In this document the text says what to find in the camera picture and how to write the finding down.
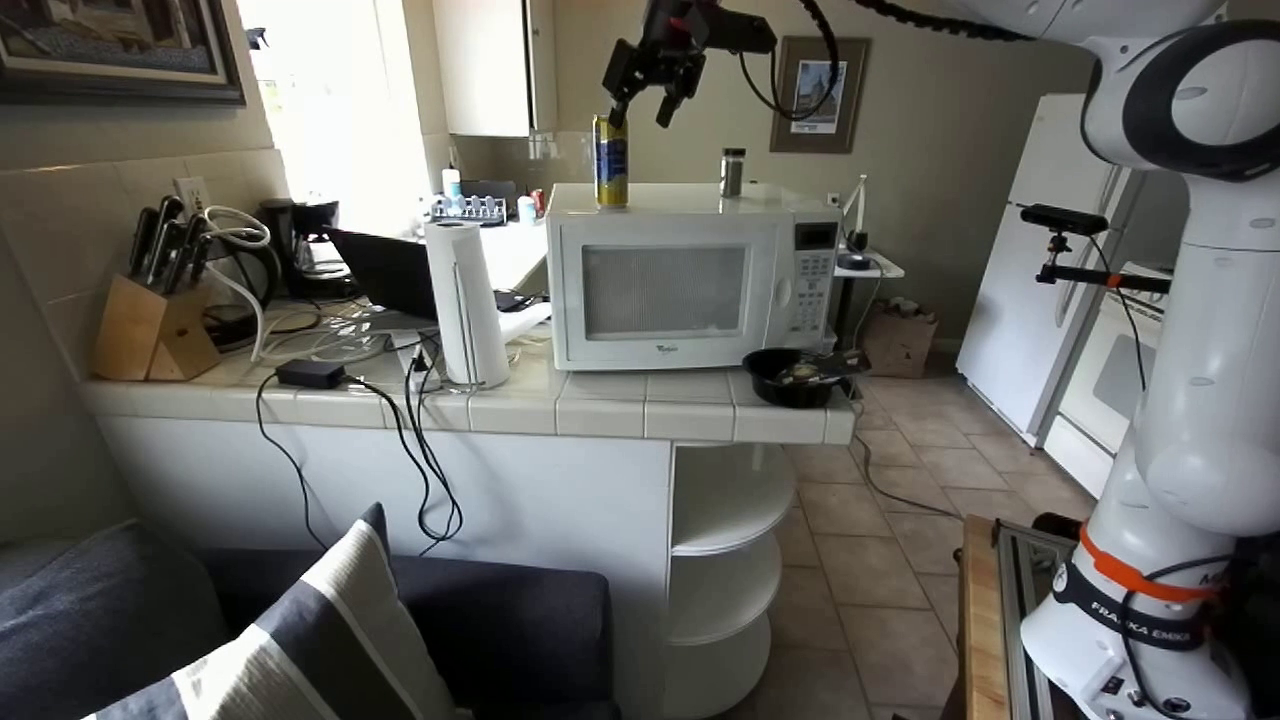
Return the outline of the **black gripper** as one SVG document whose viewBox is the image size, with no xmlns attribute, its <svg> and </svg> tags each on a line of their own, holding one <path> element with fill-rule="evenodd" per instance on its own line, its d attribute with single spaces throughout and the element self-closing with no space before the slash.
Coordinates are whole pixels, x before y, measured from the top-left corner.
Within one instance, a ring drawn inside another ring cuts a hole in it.
<svg viewBox="0 0 1280 720">
<path fill-rule="evenodd" d="M 764 15 L 728 14 L 721 0 L 647 0 L 641 39 L 616 39 L 604 69 L 612 111 L 628 111 L 628 89 L 665 83 L 655 125 L 666 129 L 707 50 L 770 53 L 774 38 Z"/>
</svg>

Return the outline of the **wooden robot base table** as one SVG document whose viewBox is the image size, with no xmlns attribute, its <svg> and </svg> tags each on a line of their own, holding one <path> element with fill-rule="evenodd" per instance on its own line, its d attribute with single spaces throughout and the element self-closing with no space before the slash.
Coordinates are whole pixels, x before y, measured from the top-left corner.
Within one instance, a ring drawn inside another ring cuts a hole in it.
<svg viewBox="0 0 1280 720">
<path fill-rule="evenodd" d="M 1065 543 L 1002 522 L 962 522 L 958 679 L 943 720 L 1077 720 L 1020 646 L 1020 622 L 1048 597 Z"/>
</svg>

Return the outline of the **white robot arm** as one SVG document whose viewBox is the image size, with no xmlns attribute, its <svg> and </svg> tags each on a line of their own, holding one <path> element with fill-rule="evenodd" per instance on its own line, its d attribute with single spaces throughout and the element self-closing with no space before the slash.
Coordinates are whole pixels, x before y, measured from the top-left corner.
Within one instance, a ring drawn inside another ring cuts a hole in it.
<svg viewBox="0 0 1280 720">
<path fill-rule="evenodd" d="M 956 0 L 940 26 L 1087 53 L 1084 150 L 1188 190 L 1142 409 L 1020 648 L 1087 720 L 1252 720 L 1198 606 L 1280 529 L 1280 26 L 1228 0 Z"/>
</svg>

